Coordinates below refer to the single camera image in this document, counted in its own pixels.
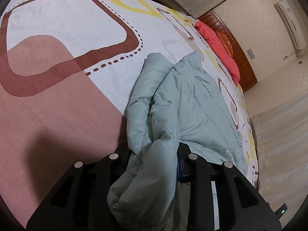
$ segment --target wooden headboard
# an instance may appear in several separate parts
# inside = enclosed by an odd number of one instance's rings
[[[239,81],[243,91],[251,88],[253,85],[257,83],[257,78],[250,66],[250,63],[245,56],[243,50],[241,49],[238,42],[235,40],[234,36],[228,29],[228,27],[223,23],[223,21],[216,15],[213,10],[205,13],[204,15],[198,18],[200,21],[205,23],[215,32],[221,31],[223,32],[230,40],[232,48],[233,48],[233,60],[238,65],[238,69],[240,70],[241,80]]]

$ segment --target mattress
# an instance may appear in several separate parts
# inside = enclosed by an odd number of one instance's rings
[[[0,18],[0,195],[26,226],[76,161],[126,141],[126,107],[149,53],[197,50],[243,138],[247,179],[258,161],[243,92],[184,16],[150,0],[11,0]]]

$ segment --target silver screw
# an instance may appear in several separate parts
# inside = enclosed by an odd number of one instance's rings
[[[232,164],[232,162],[230,162],[230,161],[226,161],[226,162],[224,163],[224,166],[227,167],[227,168],[232,168],[232,167],[233,167],[233,164]]]
[[[110,158],[111,160],[115,160],[115,159],[117,159],[118,157],[119,157],[119,155],[116,154],[116,153],[113,153],[113,154],[109,155],[109,158]]]
[[[198,155],[196,155],[196,154],[189,154],[189,155],[188,155],[188,158],[189,158],[190,160],[196,160],[196,159],[198,158]]]
[[[82,161],[77,161],[77,162],[75,162],[74,167],[80,168],[80,167],[82,167],[82,165],[83,165]]]

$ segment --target light green puffer jacket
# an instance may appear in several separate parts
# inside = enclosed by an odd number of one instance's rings
[[[173,216],[179,142],[207,161],[231,161],[244,174],[242,136],[197,51],[171,64],[149,54],[127,108],[126,172],[107,201],[127,230],[166,230]]]

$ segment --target air conditioner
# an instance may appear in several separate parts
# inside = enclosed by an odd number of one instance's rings
[[[292,41],[294,43],[294,47],[297,50],[303,49],[306,46],[306,41],[303,32],[301,31],[301,27],[299,26],[290,5],[286,0],[283,0],[276,3],[275,7],[277,8],[278,12],[280,13],[282,19],[285,22],[287,30],[289,31]]]

